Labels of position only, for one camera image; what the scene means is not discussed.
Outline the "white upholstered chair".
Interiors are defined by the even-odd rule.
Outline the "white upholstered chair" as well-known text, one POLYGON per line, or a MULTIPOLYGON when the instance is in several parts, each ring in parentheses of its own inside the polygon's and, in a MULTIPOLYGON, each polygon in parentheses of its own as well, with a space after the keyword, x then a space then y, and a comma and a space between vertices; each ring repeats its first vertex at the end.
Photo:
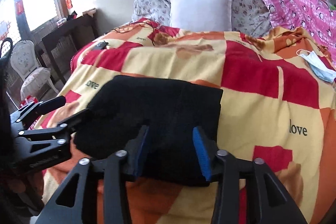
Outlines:
POLYGON ((56 94, 59 93, 51 80, 51 70, 39 65, 32 41, 17 42, 12 51, 10 63, 23 80, 20 89, 22 101, 28 96, 37 98, 38 92, 45 84, 48 84, 56 94))

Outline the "pink penguin pajamas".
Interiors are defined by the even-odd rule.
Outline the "pink penguin pajamas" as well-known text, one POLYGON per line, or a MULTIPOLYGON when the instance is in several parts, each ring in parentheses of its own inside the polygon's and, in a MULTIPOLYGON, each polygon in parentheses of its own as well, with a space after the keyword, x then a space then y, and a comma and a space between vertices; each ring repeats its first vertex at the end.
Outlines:
POLYGON ((335 61, 335 11, 322 0, 262 0, 272 27, 305 28, 335 61))

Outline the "blue face mask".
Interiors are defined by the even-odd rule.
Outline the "blue face mask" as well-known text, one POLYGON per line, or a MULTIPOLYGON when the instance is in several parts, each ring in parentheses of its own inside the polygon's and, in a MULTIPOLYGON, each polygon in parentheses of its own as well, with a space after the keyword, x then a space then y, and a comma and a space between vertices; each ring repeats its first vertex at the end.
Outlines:
POLYGON ((296 54, 302 57, 310 66, 313 73, 321 80, 333 83, 336 77, 335 71, 329 69, 315 53, 315 51, 297 50, 296 54))

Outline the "white square pillow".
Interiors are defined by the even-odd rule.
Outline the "white square pillow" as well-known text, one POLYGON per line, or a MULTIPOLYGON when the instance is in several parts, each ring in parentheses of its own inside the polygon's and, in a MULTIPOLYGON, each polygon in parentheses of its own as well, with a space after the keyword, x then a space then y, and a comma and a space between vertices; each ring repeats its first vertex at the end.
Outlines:
POLYGON ((170 0, 170 26, 189 30, 231 31, 232 0, 170 0))

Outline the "red bag on floor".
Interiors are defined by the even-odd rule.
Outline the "red bag on floor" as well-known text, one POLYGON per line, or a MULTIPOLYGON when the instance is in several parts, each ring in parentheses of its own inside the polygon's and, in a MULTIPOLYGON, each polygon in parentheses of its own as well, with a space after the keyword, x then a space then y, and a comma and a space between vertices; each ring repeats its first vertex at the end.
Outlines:
POLYGON ((32 102, 37 103, 38 99, 34 96, 29 95, 24 100, 21 101, 20 108, 22 108, 22 107, 24 107, 24 106, 26 106, 26 105, 28 105, 29 103, 32 103, 32 102))

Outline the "dark wooden desk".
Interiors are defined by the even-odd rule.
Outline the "dark wooden desk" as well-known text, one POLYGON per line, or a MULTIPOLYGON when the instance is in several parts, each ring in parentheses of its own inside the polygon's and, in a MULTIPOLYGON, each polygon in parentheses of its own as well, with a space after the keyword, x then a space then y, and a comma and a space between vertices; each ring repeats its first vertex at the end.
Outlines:
POLYGON ((82 47, 98 38, 94 15, 84 14, 56 27, 35 46, 38 61, 51 69, 53 82, 66 83, 65 75, 71 70, 72 57, 82 47))

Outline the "black pants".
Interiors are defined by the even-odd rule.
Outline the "black pants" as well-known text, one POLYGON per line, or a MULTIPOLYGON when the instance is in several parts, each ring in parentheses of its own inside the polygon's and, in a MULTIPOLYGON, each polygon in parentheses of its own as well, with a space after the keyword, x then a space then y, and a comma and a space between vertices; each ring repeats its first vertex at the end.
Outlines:
POLYGON ((139 176, 188 187, 207 187, 193 142, 193 129, 217 140, 221 98, 218 88, 181 80, 116 76, 87 105, 87 122, 75 135, 76 148, 104 159, 148 133, 139 176))

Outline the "black smartphone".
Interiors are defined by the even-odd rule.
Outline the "black smartphone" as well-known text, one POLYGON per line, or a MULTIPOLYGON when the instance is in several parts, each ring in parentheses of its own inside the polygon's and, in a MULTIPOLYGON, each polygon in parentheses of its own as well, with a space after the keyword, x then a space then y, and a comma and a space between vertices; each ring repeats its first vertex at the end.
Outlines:
POLYGON ((92 48, 92 50, 93 50, 93 51, 105 50, 105 49, 107 49, 107 46, 108 46, 108 45, 109 45, 108 42, 105 42, 105 41, 103 41, 103 42, 99 42, 99 43, 97 43, 97 44, 92 48))

